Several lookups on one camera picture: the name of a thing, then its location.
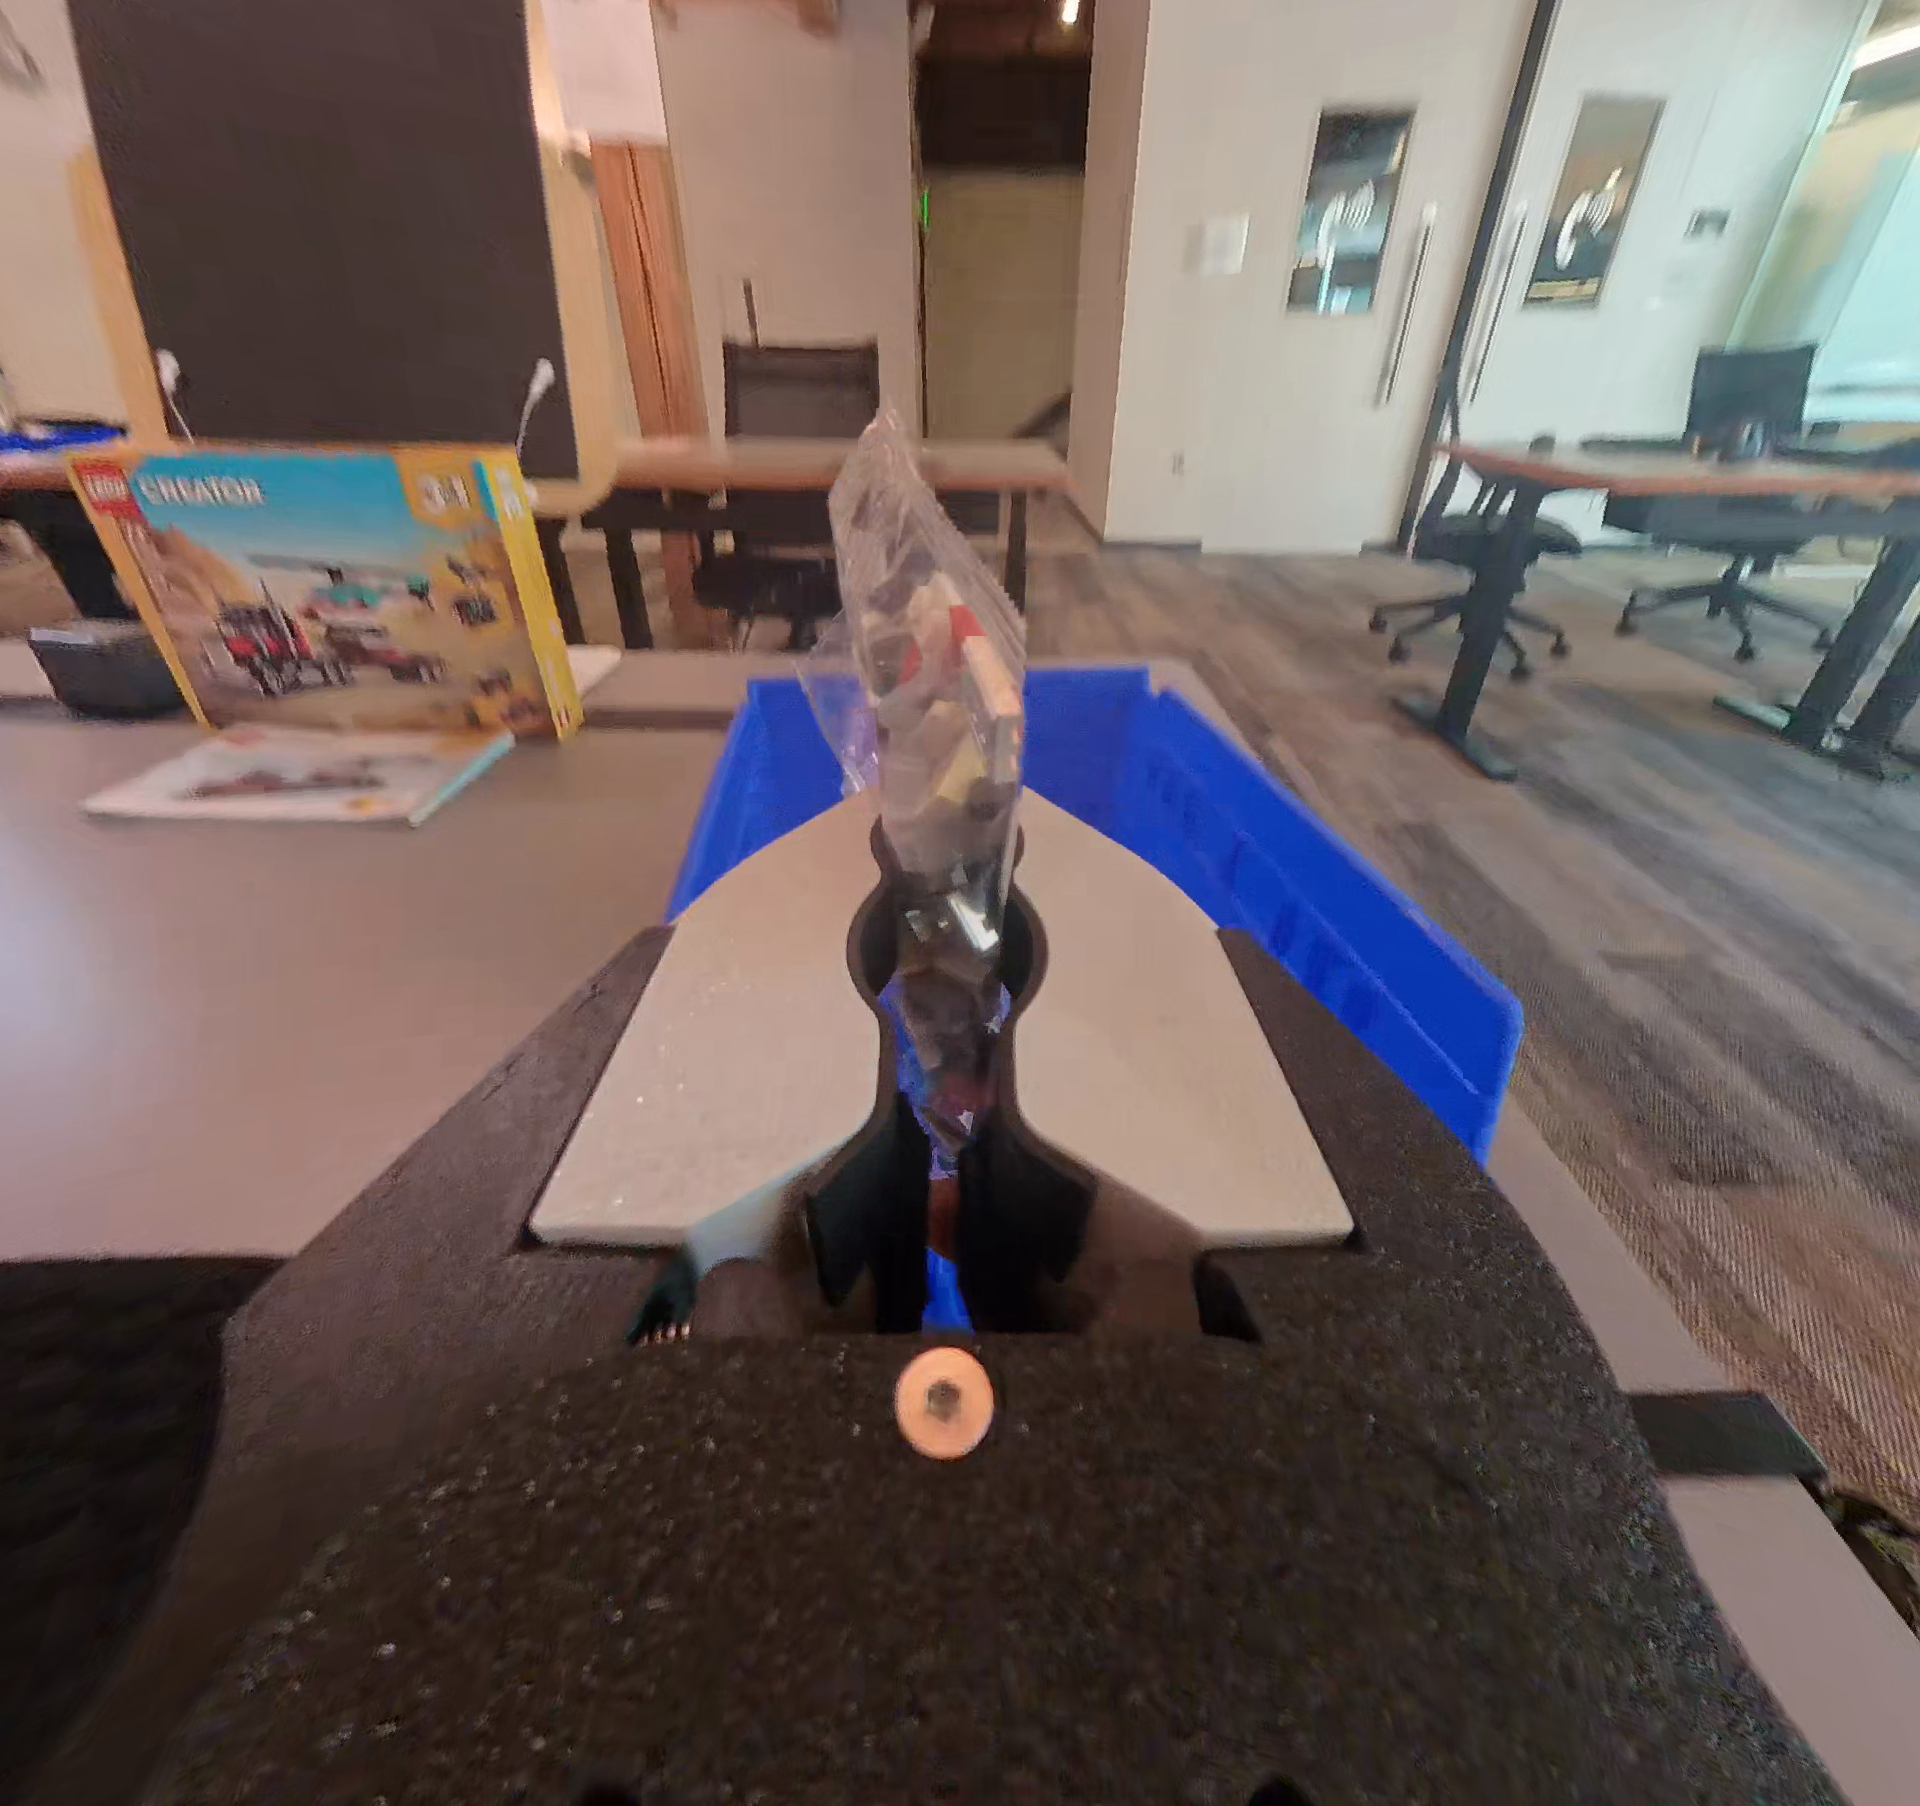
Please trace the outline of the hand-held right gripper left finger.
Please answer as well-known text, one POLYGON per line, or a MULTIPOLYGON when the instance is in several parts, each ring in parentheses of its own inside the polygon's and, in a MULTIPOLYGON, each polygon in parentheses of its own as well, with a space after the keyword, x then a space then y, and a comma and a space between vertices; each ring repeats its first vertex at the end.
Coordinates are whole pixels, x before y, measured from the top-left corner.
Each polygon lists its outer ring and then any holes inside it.
POLYGON ((840 1308, 890 1231, 896 1061, 858 965, 868 794, 741 858, 671 927, 530 1211, 543 1247, 804 1248, 840 1308))

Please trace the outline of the clear bag of lego bricks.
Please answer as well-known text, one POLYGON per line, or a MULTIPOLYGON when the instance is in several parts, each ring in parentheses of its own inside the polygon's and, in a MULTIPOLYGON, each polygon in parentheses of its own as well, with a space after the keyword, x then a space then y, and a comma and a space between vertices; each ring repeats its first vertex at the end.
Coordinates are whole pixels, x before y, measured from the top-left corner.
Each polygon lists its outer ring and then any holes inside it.
POLYGON ((878 983, 901 1093, 953 1177, 992 1110, 1026 751, 1026 621, 878 409, 829 490, 838 617, 801 664, 847 794, 877 816, 878 983))

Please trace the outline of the lego set box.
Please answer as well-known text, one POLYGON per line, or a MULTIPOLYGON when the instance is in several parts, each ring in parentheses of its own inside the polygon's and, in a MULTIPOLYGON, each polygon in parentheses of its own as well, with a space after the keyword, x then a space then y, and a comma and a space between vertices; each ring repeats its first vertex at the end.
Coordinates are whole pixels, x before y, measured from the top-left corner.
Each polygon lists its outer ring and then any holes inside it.
POLYGON ((583 721, 510 447, 115 444, 66 478, 209 730, 534 742, 583 721))

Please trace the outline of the framed wall poster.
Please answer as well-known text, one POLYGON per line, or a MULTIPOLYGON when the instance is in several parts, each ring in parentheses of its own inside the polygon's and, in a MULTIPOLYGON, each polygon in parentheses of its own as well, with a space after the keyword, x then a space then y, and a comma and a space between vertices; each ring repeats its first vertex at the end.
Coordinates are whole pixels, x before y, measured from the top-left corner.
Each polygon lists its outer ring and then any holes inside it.
POLYGON ((1651 95, 1576 101, 1522 308, 1598 304, 1664 114, 1667 101, 1651 95))
POLYGON ((1291 313, 1372 313, 1412 122, 1412 110, 1391 108, 1320 110, 1284 293, 1291 313))

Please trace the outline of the black monitor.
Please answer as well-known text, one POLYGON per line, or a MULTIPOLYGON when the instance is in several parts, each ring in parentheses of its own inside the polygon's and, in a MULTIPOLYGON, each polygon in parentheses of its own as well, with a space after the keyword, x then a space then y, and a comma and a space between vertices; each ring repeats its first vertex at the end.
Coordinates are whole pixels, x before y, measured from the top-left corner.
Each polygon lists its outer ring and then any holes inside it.
POLYGON ((1815 356, 1815 344, 1698 348, 1686 444, 1718 460, 1749 460, 1800 442, 1815 356))

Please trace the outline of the dark grey box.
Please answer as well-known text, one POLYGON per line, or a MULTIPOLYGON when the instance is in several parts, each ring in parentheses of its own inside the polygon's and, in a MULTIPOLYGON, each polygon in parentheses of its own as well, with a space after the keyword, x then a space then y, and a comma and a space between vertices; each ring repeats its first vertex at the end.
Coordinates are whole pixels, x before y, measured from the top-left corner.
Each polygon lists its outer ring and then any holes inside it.
POLYGON ((36 627, 27 649, 51 697, 72 715, 105 721, 169 718, 185 694, 151 634, 133 621, 36 627))

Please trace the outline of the lego instruction booklet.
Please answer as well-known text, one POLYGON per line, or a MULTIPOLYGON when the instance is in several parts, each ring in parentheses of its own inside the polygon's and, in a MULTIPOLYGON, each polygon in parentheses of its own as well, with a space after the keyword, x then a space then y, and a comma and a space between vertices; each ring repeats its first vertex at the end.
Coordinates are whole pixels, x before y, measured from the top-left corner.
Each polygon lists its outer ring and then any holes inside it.
POLYGON ((421 828, 516 739, 237 727, 82 800, 97 819, 421 828))

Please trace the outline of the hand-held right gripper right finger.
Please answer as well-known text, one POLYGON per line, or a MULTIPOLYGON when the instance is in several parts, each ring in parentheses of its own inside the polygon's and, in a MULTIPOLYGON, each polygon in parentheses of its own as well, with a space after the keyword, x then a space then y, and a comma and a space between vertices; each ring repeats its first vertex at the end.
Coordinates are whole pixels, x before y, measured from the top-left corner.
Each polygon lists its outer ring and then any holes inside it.
POLYGON ((1004 1020, 962 1160, 974 1315, 1098 1315, 1136 1272, 1329 1253, 1357 1220, 1221 932, 1166 873, 1029 791, 1004 1020))

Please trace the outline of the black office chair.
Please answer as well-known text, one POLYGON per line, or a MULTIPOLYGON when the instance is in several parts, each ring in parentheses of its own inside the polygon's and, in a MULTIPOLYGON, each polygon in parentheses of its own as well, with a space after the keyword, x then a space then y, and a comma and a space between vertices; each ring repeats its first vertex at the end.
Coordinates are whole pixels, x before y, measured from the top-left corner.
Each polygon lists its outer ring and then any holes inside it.
POLYGON ((1794 496, 1610 496, 1604 526, 1642 538, 1668 553, 1698 553, 1719 561, 1712 578, 1648 590, 1633 588, 1621 603, 1615 634, 1633 637, 1639 623, 1676 605, 1703 603, 1712 621, 1727 621, 1737 634, 1734 660, 1755 660, 1753 615, 1770 615, 1812 631, 1812 649, 1834 648, 1834 629, 1812 608, 1792 605, 1761 588, 1755 576, 1770 572, 1788 556, 1812 542, 1821 499, 1794 496))
MULTIPOLYGON (((1391 631, 1387 660, 1388 664, 1403 664, 1409 657, 1409 640, 1448 623, 1463 623, 1473 588, 1478 576, 1485 572, 1491 556, 1497 553, 1497 541, 1501 535, 1504 511, 1513 496, 1509 484, 1494 484, 1488 478, 1478 478, 1476 499, 1470 506, 1454 511, 1452 496, 1461 484, 1463 471, 1454 463, 1445 463, 1442 475, 1436 478, 1427 500, 1422 503, 1422 514, 1415 517, 1415 526, 1409 532, 1409 545, 1406 556, 1415 564, 1436 564, 1448 570, 1467 572, 1467 588, 1454 593, 1436 593, 1425 600, 1400 600, 1400 603, 1379 603, 1372 608, 1369 617, 1369 631, 1384 634, 1391 631)), ((1519 597, 1525 590, 1525 578, 1533 566, 1540 557, 1576 557, 1581 542, 1570 535, 1570 527, 1554 523, 1554 520, 1536 520, 1528 526, 1528 538, 1522 542, 1522 566, 1518 576, 1513 600, 1501 612, 1499 621, 1499 634, 1497 634, 1497 654, 1509 654, 1512 669, 1509 678, 1513 682, 1522 682, 1533 678, 1533 663, 1518 637, 1518 629, 1543 634, 1551 640, 1551 660, 1567 660, 1570 657, 1570 640, 1567 629, 1555 621, 1539 617, 1528 612, 1519 597)))

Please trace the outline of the white paper sheet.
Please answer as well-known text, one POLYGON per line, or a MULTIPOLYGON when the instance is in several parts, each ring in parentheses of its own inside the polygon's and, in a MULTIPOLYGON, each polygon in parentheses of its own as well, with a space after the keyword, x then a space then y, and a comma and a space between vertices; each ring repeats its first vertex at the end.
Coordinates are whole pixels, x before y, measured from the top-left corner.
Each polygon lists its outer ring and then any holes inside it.
POLYGON ((536 0, 556 114, 592 147, 665 147, 652 0, 536 0))

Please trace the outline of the wooden desk with black legs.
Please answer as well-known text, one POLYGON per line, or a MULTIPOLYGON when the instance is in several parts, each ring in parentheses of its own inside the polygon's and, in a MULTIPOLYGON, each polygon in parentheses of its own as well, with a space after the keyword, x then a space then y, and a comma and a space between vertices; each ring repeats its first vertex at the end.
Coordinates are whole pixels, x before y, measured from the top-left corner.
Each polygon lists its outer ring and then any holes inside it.
POLYGON ((1476 737, 1476 710, 1491 678, 1504 608, 1518 600, 1522 576, 1522 541, 1539 520, 1543 499, 1560 491, 1601 491, 1606 499, 1655 500, 1734 500, 1792 499, 1841 500, 1879 517, 1880 561, 1834 645, 1797 700, 1764 706, 1741 697, 1719 697, 1718 706, 1764 730, 1770 739, 1810 758, 1828 758, 1859 779, 1895 779, 1917 773, 1917 749, 1900 739, 1907 715, 1917 713, 1917 629, 1889 657, 1880 679, 1846 721, 1870 663, 1883 649, 1904 605, 1917 600, 1917 471, 1859 465, 1849 460, 1759 456, 1698 460, 1691 453, 1586 453, 1586 450, 1522 450, 1485 444, 1442 444, 1427 450, 1445 460, 1448 471, 1467 471, 1482 484, 1509 490, 1509 506, 1491 538, 1491 566, 1476 576, 1463 603, 1461 640, 1440 691, 1406 691, 1396 710, 1452 749, 1491 781, 1513 781, 1513 766, 1476 737))

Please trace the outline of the blue plastic bin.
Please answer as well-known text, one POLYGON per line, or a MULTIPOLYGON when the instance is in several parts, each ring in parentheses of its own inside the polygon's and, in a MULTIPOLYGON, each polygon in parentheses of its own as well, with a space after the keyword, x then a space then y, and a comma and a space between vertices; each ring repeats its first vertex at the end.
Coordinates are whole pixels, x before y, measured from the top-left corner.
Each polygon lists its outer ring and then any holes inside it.
POLYGON ((677 922, 847 794, 960 819, 968 797, 1041 794, 1244 931, 1488 1165, 1522 1011, 1345 839, 1141 664, 1035 669, 1010 713, 1004 669, 956 664, 890 694, 849 663, 746 688, 668 900, 677 922))

